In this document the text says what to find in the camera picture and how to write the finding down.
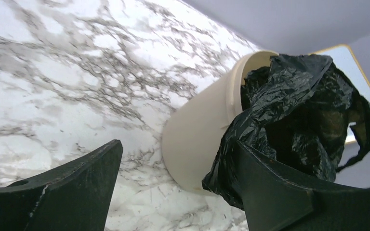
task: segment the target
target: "marble floor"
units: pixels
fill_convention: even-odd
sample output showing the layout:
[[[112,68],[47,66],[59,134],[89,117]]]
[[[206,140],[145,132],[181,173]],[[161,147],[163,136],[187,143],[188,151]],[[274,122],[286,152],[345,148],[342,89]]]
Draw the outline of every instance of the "marble floor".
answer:
[[[159,140],[257,49],[177,0],[0,0],[0,186],[119,139],[106,230],[247,230],[242,211],[175,184]]]

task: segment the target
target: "gray wall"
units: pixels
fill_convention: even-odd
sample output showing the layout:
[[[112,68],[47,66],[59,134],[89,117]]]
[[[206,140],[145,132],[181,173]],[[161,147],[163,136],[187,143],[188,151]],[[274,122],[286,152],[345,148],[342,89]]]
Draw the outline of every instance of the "gray wall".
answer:
[[[370,0],[184,0],[266,49],[301,54],[370,34]]]

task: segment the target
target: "marble countertop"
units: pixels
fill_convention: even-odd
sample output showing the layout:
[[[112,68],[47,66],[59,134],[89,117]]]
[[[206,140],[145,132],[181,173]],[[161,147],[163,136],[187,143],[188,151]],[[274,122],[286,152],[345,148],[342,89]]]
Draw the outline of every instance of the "marble countertop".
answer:
[[[170,113],[258,48],[176,0],[0,0],[0,186],[112,139],[124,155],[106,230],[243,231],[162,161]]]

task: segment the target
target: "bin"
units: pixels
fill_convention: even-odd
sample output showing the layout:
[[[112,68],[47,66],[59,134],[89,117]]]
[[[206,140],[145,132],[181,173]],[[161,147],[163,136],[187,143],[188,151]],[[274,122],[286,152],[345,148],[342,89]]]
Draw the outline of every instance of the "bin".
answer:
[[[224,76],[188,101],[168,120],[161,140],[162,157],[173,179],[186,191],[215,194],[202,188],[227,127],[242,112],[240,86],[251,70],[270,66],[273,51],[242,57]]]

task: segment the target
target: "trash bag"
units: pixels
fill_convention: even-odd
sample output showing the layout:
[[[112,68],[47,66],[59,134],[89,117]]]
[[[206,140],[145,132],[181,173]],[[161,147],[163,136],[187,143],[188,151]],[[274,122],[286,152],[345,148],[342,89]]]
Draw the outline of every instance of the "trash bag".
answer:
[[[361,161],[370,151],[370,103],[325,55],[270,58],[270,67],[248,73],[241,87],[243,112],[224,133],[203,189],[243,209],[233,153],[237,141],[322,180]],[[360,146],[338,166],[347,128]]]

